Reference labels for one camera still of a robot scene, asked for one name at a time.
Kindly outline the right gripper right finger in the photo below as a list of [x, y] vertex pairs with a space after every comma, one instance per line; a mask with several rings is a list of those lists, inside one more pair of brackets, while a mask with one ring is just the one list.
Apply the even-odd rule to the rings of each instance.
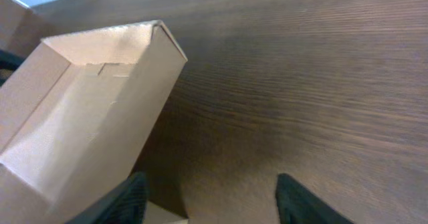
[[277, 177], [276, 205], [281, 224], [352, 224], [294, 177]]

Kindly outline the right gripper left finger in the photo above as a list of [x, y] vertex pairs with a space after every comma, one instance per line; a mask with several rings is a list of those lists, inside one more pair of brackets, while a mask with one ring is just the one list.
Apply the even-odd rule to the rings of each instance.
[[137, 172], [66, 224], [141, 224], [147, 202], [146, 175]]

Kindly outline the brown cardboard box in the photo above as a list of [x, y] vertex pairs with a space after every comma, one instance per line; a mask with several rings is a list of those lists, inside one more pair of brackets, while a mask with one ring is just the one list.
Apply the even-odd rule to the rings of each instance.
[[160, 20], [44, 31], [1, 0], [2, 223], [66, 223], [133, 175], [187, 62]]

